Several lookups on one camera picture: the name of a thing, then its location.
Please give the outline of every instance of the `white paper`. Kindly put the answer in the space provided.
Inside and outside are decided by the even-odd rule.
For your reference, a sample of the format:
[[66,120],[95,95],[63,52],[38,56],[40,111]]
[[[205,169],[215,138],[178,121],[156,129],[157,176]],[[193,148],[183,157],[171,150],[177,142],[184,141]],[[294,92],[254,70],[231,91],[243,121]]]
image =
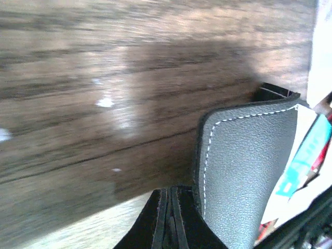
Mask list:
[[307,210],[312,201],[332,185],[332,145],[330,144],[319,176],[307,187],[295,192],[289,200],[285,212],[274,225],[276,228]]
[[313,32],[307,102],[316,106],[332,92],[332,0],[319,0]]

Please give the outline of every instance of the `wooden table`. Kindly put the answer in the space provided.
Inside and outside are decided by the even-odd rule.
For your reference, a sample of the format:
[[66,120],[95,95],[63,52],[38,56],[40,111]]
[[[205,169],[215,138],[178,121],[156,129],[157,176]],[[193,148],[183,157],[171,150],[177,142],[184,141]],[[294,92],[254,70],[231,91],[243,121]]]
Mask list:
[[[247,102],[261,81],[306,97],[309,1],[0,6],[0,128],[12,134],[0,143],[1,248],[22,248],[154,188],[190,183],[199,117]],[[107,217],[108,227],[128,228],[123,216]],[[99,232],[70,231],[87,244],[60,236],[47,248],[118,240],[90,243]]]

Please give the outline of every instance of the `white stitching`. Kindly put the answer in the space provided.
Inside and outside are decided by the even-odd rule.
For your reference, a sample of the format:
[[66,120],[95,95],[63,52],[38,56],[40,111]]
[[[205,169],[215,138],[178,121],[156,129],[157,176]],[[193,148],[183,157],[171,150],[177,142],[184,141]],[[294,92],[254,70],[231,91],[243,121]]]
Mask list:
[[221,121],[218,121],[217,123],[215,123],[212,126],[211,132],[210,132],[210,137],[209,137],[209,144],[207,145],[207,151],[206,151],[206,155],[205,155],[205,164],[204,164],[204,174],[203,174],[203,194],[204,194],[204,214],[203,214],[203,219],[205,219],[205,210],[206,210],[206,194],[205,194],[205,186],[206,186],[206,181],[205,181],[205,175],[206,175],[206,166],[208,164],[208,158],[209,158],[209,151],[210,151],[210,147],[211,147],[211,142],[212,142],[212,137],[213,137],[213,132],[215,130],[215,128],[221,124],[222,122],[227,122],[227,121],[232,121],[232,120],[236,120],[236,119],[242,119],[242,118],[249,118],[249,117],[255,117],[255,116],[262,116],[262,115],[270,115],[270,114],[275,114],[275,113],[282,113],[285,112],[287,110],[292,110],[295,109],[297,110],[298,105],[294,105],[288,109],[283,109],[283,110],[276,110],[274,112],[269,112],[269,113],[260,113],[260,114],[250,114],[250,115],[246,115],[246,116],[241,116],[241,117],[235,117],[235,118],[229,118],[229,119],[223,119]]

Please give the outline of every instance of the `gray leather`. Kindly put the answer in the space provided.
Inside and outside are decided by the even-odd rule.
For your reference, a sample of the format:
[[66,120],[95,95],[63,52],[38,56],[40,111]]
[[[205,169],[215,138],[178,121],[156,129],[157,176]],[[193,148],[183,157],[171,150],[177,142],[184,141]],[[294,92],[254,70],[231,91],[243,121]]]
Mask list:
[[218,109],[202,119],[196,202],[229,249],[254,245],[294,142],[299,96]]

